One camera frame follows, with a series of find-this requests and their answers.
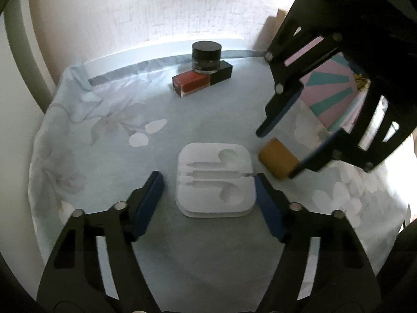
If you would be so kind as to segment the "white earphone case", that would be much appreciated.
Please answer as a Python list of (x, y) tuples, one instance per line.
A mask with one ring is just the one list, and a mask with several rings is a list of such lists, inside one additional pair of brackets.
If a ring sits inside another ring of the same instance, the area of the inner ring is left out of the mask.
[(247, 215), (255, 205), (249, 150), (235, 143), (190, 143), (177, 160), (176, 204), (190, 218)]

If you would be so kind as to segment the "red lip gloss tube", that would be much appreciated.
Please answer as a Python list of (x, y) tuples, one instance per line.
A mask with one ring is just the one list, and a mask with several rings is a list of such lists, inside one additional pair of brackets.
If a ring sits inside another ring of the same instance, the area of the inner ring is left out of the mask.
[(212, 74), (200, 74), (195, 71), (178, 74), (172, 77), (173, 91), (182, 98), (201, 89), (222, 83), (232, 77), (232, 68), (232, 64), (222, 60), (219, 70)]

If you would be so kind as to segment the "black cosmetic jar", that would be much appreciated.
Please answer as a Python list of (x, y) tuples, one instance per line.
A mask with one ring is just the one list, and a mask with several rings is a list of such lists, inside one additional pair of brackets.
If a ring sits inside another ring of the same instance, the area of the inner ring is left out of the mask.
[(212, 74), (220, 67), (222, 46), (213, 41), (192, 44), (192, 69), (200, 74)]

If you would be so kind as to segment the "cork stopper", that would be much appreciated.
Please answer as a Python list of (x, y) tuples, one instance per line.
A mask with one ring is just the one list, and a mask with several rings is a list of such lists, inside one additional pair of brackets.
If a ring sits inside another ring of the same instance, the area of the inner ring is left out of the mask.
[(277, 138), (272, 138), (259, 151), (259, 161), (276, 178), (287, 179), (300, 161)]

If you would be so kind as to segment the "pink patterned cardboard box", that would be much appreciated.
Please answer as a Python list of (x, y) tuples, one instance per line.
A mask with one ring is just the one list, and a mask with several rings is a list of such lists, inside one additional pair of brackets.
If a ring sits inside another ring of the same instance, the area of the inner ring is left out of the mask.
[(289, 146), (298, 144), (313, 151), (338, 129), (350, 131), (366, 96), (352, 67), (339, 52), (303, 76), (300, 97), (270, 133)]

